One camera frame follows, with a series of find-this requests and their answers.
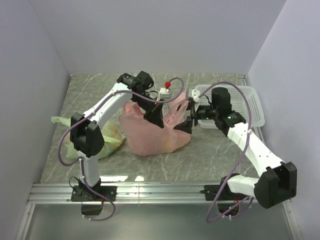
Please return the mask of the pink plastic bag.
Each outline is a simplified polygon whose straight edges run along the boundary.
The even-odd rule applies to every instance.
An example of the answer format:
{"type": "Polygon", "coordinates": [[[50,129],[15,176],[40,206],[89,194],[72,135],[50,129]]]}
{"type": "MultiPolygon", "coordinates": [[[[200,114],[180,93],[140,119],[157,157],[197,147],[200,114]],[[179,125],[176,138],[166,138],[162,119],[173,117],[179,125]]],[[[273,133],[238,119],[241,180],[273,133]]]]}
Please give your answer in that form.
{"type": "Polygon", "coordinates": [[[160,128],[144,119],[137,103],[126,102],[118,120],[130,150],[138,156],[152,156],[172,153],[188,144],[191,134],[174,129],[184,121],[188,104],[185,92],[169,102],[164,128],[160,128]]]}

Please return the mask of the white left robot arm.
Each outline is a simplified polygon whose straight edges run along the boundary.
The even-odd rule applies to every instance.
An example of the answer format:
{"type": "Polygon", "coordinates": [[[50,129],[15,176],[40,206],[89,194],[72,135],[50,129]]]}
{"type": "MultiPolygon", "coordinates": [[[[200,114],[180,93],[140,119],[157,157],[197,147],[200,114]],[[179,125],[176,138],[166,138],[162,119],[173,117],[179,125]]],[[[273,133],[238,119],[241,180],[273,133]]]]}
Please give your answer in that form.
{"type": "Polygon", "coordinates": [[[153,85],[152,77],[144,71],[137,76],[124,73],[117,79],[106,96],[91,109],[83,114],[75,113],[71,117],[70,141],[81,157],[80,181],[86,185],[82,194],[89,201],[95,201],[101,195],[98,153],[105,144],[102,128],[119,108],[126,102],[133,101],[145,111],[144,120],[158,128],[164,127],[163,105],[155,103],[147,93],[147,90],[153,85]]]}

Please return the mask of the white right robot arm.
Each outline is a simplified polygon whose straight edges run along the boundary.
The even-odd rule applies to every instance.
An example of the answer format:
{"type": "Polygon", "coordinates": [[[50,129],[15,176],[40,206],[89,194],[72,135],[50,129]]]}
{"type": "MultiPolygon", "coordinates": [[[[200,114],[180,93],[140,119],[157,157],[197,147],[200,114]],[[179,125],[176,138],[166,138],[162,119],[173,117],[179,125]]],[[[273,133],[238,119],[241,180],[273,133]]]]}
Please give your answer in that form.
{"type": "Polygon", "coordinates": [[[186,99],[189,102],[190,118],[188,128],[197,125],[199,120],[212,120],[227,138],[241,150],[254,166],[258,177],[246,177],[231,173],[222,178],[220,194],[226,200],[237,194],[254,197],[265,209],[294,198],[297,195],[297,167],[292,162],[284,162],[272,153],[251,130],[248,118],[244,118],[232,106],[231,95],[226,87],[214,87],[211,100],[201,104],[203,93],[189,90],[186,99]]]}

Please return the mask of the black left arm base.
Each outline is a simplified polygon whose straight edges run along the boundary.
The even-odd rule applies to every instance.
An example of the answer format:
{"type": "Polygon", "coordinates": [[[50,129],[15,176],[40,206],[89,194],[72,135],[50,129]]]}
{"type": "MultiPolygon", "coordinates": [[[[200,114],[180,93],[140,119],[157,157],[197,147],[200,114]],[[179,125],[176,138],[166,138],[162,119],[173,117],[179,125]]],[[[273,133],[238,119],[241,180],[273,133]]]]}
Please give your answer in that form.
{"type": "MultiPolygon", "coordinates": [[[[112,202],[116,199],[116,186],[100,186],[100,188],[95,189],[95,191],[112,202]]],[[[76,185],[73,188],[70,200],[72,202],[98,202],[102,200],[102,197],[90,191],[86,186],[80,187],[76,185]]]]}

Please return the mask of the tied green plastic bag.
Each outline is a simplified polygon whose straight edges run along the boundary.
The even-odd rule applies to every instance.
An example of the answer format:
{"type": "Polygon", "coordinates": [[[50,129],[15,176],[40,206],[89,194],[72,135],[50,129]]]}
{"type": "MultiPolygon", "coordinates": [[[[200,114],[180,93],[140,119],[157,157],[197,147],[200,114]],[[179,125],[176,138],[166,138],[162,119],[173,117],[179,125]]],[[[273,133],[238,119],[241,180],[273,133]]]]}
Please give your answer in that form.
{"type": "MultiPolygon", "coordinates": [[[[123,143],[125,136],[121,132],[120,125],[108,120],[101,130],[104,146],[98,153],[98,159],[103,159],[111,155],[123,143]]],[[[63,145],[66,147],[66,157],[76,159],[78,157],[77,151],[74,149],[73,143],[70,141],[70,134],[63,140],[63,145]]]]}

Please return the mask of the white perforated plastic basket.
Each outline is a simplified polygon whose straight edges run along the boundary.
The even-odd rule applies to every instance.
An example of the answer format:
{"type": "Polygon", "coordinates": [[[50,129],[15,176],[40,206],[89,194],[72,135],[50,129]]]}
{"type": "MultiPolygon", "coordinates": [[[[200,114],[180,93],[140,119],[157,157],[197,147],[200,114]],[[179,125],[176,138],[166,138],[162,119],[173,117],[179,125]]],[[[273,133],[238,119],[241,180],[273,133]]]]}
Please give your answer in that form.
{"type": "MultiPolygon", "coordinates": [[[[232,110],[240,113],[246,121],[249,120],[249,112],[246,103],[248,103],[251,111],[251,127],[259,128],[265,124],[265,116],[260,102],[260,98],[253,87],[241,86],[236,87],[229,84],[218,84],[215,88],[223,87],[230,94],[230,103],[232,110]]],[[[199,84],[194,89],[200,91],[199,106],[208,106],[212,101],[212,88],[209,84],[199,84]]]]}

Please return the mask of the aluminium front rail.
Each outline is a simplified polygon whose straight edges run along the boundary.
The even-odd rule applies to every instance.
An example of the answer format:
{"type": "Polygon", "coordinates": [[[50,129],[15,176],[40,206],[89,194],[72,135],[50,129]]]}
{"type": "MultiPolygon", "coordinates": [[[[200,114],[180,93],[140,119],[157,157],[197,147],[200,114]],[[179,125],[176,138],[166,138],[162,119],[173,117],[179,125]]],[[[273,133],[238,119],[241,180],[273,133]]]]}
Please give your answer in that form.
{"type": "MultiPolygon", "coordinates": [[[[208,204],[200,193],[206,182],[103,182],[115,186],[115,204],[208,204]]],[[[34,184],[28,204],[76,204],[67,183],[34,184]]]]}

